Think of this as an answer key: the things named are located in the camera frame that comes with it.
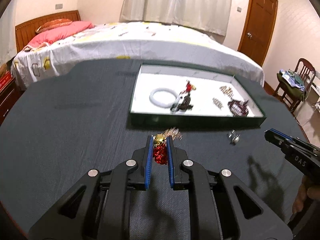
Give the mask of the right hand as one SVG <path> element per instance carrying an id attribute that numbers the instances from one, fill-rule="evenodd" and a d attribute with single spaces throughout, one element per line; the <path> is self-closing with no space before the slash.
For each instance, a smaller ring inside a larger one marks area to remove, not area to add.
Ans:
<path id="1" fill-rule="evenodd" d="M 294 215 L 302 211 L 308 197 L 312 200 L 319 201 L 320 189 L 319 186 L 313 184 L 308 177 L 303 176 L 301 185 L 298 189 L 298 193 L 292 206 L 292 213 Z"/>

